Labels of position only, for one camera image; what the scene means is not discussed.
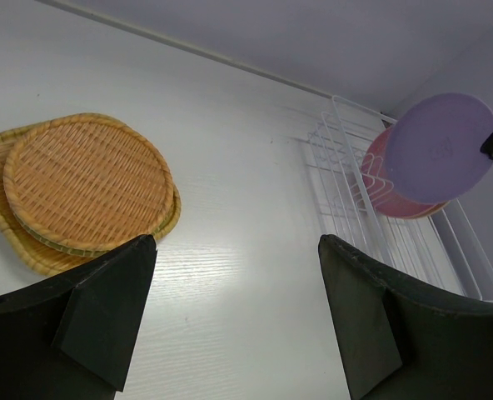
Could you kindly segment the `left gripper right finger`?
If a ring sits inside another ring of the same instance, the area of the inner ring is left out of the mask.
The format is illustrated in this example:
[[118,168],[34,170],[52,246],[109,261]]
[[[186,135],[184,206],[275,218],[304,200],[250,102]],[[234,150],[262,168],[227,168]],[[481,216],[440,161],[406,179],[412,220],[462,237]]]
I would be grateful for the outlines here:
[[434,287],[335,235],[318,255],[353,399],[493,399],[493,303]]

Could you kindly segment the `purple plastic plate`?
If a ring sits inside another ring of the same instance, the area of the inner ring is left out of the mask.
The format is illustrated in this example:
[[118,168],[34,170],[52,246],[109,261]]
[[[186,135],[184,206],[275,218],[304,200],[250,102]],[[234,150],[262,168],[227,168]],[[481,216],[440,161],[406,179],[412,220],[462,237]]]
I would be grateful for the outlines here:
[[409,109],[389,135],[384,166],[402,197],[443,203],[471,190],[493,162],[481,145],[493,133],[493,112],[479,98],[456,92]]

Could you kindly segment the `pink plastic plate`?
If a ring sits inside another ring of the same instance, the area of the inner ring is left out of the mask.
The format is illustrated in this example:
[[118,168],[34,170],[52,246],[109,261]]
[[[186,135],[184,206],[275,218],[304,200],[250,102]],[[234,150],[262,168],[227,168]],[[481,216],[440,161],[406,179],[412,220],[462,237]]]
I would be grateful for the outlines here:
[[387,178],[385,152],[391,127],[382,132],[369,146],[361,161],[360,172],[372,207],[379,213],[401,219],[413,219],[416,214],[435,206],[402,197]]

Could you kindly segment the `round orange bamboo plate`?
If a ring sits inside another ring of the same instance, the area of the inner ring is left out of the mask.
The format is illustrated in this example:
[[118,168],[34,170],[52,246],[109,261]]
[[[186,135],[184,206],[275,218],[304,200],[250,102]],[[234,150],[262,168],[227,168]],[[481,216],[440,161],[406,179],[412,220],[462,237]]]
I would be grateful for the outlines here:
[[3,168],[11,210],[75,248],[117,247],[151,234],[172,205],[172,173],[157,148],[124,122],[79,113],[39,123]]

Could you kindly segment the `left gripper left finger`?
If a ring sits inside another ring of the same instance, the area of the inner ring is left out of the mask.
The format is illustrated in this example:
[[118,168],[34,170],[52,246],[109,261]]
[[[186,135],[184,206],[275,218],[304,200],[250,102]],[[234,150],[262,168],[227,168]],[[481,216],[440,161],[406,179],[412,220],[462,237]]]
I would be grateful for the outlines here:
[[153,236],[0,295],[0,399],[123,391],[157,258]]

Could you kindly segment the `square bamboo woven plate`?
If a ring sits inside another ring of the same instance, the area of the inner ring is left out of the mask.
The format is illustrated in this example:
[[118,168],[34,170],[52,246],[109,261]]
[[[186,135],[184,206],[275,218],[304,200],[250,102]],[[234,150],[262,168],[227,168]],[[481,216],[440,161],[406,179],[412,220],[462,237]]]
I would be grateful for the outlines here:
[[7,202],[2,181],[3,168],[7,155],[15,142],[30,128],[38,124],[0,132],[0,231],[10,242],[13,250],[30,269],[45,276],[52,276],[96,257],[73,256],[43,245],[25,232],[10,215],[12,210]]

